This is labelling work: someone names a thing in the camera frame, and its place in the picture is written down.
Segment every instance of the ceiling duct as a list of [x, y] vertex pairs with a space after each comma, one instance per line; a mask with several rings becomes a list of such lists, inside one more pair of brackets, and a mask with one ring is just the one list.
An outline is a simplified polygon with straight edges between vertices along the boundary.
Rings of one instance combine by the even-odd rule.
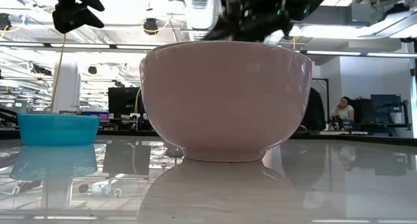
[[[189, 29], [203, 30], [213, 25], [219, 0], [184, 0], [184, 2]], [[201, 40], [206, 33], [206, 31], [190, 31], [190, 40]]]

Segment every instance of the ceiling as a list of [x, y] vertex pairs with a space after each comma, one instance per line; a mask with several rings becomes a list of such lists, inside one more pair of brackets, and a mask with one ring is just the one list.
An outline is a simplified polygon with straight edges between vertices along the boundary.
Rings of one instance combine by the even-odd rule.
[[[353, 1], [366, 3], [369, 0], [326, 0], [323, 6], [347, 7]], [[187, 10], [181, 0], [101, 0], [106, 8], [103, 12], [91, 9], [105, 24], [103, 29], [83, 26], [71, 31], [66, 36], [66, 43], [75, 44], [141, 44], [159, 46], [173, 42], [188, 41], [192, 29], [187, 25]], [[54, 0], [1, 0], [0, 13], [10, 14], [12, 29], [19, 28], [13, 33], [5, 33], [0, 42], [40, 42], [62, 43], [63, 35], [53, 27], [51, 12], [54, 10]], [[146, 18], [156, 18], [160, 30], [157, 35], [148, 35], [142, 29]], [[300, 30], [305, 25], [298, 25]], [[398, 39], [386, 38], [379, 40], [356, 40], [349, 45], [351, 39], [311, 38], [296, 36], [293, 40], [280, 39], [277, 43], [290, 49], [314, 50], [349, 50], [371, 49], [375, 43], [377, 51], [395, 51]], [[41, 101], [49, 104], [52, 92], [51, 76], [36, 74], [31, 71], [36, 64], [48, 70], [53, 69], [59, 56], [60, 49], [15, 49], [0, 47], [0, 68], [3, 77], [15, 77], [16, 80], [0, 81], [0, 101], [12, 99], [27, 99], [34, 104]], [[112, 51], [78, 51], [82, 61], [82, 80], [104, 79], [99, 81], [82, 81], [81, 100], [84, 104], [100, 103], [106, 108], [108, 87], [114, 87], [114, 79], [126, 80], [127, 85], [139, 85], [139, 62], [145, 53], [123, 53]], [[321, 56], [312, 57], [320, 63]], [[89, 66], [96, 66], [98, 73], [89, 74]], [[43, 81], [29, 78], [44, 78]]]

